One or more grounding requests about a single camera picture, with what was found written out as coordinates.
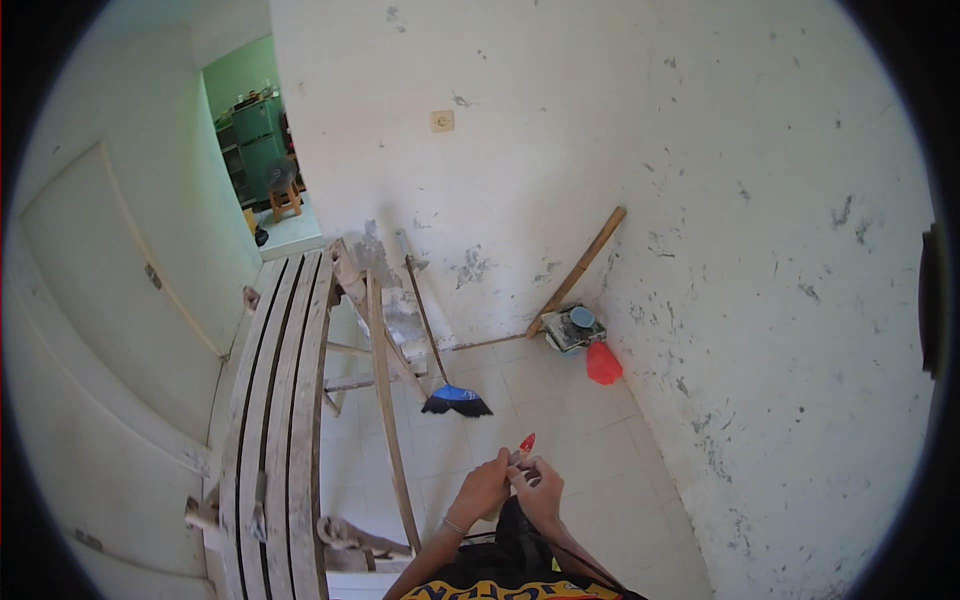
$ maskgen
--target paint tray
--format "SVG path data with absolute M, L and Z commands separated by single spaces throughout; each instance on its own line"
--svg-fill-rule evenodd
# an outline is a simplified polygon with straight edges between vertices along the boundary
M 580 327 L 570 319 L 570 311 L 577 306 L 583 305 L 573 304 L 562 311 L 541 315 L 547 342 L 564 354 L 607 339 L 607 328 L 599 321 L 594 320 L 589 327 Z

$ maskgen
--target electrical outlet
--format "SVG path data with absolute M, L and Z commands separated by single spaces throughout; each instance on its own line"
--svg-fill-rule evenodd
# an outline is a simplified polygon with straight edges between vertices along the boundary
M 430 131 L 433 133 L 453 131 L 453 110 L 435 110 L 430 113 Z

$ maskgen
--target wooden bench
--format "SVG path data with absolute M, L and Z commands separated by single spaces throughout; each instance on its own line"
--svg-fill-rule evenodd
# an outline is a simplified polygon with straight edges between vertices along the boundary
M 369 352 L 326 340 L 330 308 L 344 297 L 358 320 L 367 324 Z M 369 355 L 372 376 L 324 381 L 328 349 Z M 322 252 L 278 260 L 254 313 L 233 387 L 219 511 L 212 512 L 218 522 L 209 522 L 209 505 L 215 498 L 203 506 L 188 503 L 188 516 L 192 513 L 207 528 L 219 528 L 229 598 L 286 600 L 294 594 L 297 600 L 327 598 L 325 548 L 316 529 L 321 516 L 322 406 L 339 415 L 327 388 L 374 385 L 397 505 L 410 547 L 420 551 L 396 438 L 391 375 L 426 401 L 417 374 L 384 325 L 379 282 L 372 274 L 356 271 L 343 240 Z M 369 568 L 369 555 L 360 565 Z

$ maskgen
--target green refrigerator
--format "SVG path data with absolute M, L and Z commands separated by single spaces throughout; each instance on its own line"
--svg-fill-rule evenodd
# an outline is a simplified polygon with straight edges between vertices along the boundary
M 231 116 L 240 157 L 247 171 L 247 184 L 258 200 L 269 200 L 267 165 L 286 155 L 280 115 L 280 98 L 267 98 L 236 110 Z

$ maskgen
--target door hinge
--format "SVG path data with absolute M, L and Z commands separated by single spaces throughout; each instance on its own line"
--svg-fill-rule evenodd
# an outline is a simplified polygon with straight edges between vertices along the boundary
M 156 274 L 154 265 L 148 262 L 147 266 L 143 268 L 143 271 L 147 274 L 147 278 L 154 284 L 155 288 L 160 289 L 163 287 L 163 282 L 160 281 L 160 276 Z

